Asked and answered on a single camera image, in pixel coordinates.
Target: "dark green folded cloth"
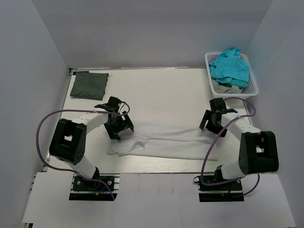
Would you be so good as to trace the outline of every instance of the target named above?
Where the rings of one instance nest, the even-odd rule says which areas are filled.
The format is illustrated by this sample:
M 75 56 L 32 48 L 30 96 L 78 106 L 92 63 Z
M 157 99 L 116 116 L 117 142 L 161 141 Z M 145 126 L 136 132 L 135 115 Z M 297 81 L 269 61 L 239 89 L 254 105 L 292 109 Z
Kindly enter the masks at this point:
M 71 97 L 102 101 L 109 74 L 77 72 Z

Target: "turquoise cloth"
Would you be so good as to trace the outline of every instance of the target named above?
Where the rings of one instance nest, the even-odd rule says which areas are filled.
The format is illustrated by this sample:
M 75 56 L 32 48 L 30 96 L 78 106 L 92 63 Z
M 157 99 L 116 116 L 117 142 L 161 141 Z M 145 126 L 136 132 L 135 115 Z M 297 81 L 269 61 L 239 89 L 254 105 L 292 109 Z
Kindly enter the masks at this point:
M 220 54 L 215 61 L 209 63 L 211 77 L 219 83 L 246 88 L 250 68 L 239 54 L 240 49 L 238 48 L 228 49 Z

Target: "plastic basket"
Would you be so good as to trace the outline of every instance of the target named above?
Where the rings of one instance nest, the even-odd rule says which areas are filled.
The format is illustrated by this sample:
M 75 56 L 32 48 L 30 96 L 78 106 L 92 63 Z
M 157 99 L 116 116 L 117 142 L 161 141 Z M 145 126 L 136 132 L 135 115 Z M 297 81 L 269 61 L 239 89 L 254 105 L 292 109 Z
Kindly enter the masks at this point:
M 240 94 L 219 94 L 219 93 L 214 91 L 213 84 L 212 84 L 212 78 L 211 78 L 211 74 L 210 74 L 210 69 L 209 69 L 209 63 L 215 61 L 220 54 L 221 54 L 221 52 L 209 52 L 209 53 L 205 54 L 206 67 L 207 67 L 208 78 L 209 78 L 209 83 L 210 83 L 213 98 L 217 98 L 217 97 L 241 97 L 243 99 L 246 99 L 250 96 L 256 96 L 258 94 L 256 79 L 255 79 L 255 77 L 254 77 L 254 75 L 251 71 L 249 61 L 244 54 L 240 54 L 241 59 L 244 59 L 250 67 L 248 86 L 245 89 L 243 89 Z

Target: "folded cloth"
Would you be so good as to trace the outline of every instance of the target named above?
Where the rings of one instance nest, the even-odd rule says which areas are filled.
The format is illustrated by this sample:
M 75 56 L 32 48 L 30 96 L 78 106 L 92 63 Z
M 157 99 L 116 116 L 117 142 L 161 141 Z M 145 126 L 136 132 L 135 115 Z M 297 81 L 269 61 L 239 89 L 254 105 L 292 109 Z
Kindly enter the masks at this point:
M 240 94 L 242 92 L 242 89 L 239 87 L 233 85 L 231 87 L 226 87 L 223 85 L 220 85 L 216 80 L 212 79 L 212 85 L 213 89 L 218 94 Z
M 215 138 L 215 134 L 198 127 L 179 127 L 137 121 L 135 132 L 126 130 L 119 134 L 121 140 L 111 140 L 107 154 L 139 155 L 162 158 L 201 159 Z M 214 150 L 208 160 L 217 161 Z
M 209 63 L 209 69 L 211 77 L 219 83 L 229 83 L 241 88 L 248 86 L 250 68 L 241 59 L 238 48 L 224 51 L 215 61 Z
M 109 74 L 77 72 L 71 97 L 102 101 Z

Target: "wall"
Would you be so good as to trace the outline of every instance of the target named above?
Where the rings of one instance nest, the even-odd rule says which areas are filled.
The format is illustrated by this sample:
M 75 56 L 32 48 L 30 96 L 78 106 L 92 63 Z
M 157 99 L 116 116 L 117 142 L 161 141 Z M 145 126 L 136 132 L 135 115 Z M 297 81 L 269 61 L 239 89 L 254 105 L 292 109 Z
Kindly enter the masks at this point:
M 279 178 L 297 227 L 304 227 L 304 2 L 274 0 L 246 54 L 259 95 L 253 122 L 276 134 Z
M 36 127 L 62 106 L 68 68 L 30 0 L 0 4 L 0 227 L 19 227 L 29 189 L 41 171 Z M 41 139 L 51 139 L 55 119 Z M 41 140 L 46 154 L 49 141 Z
M 33 0 L 69 68 L 197 67 L 246 49 L 272 0 Z

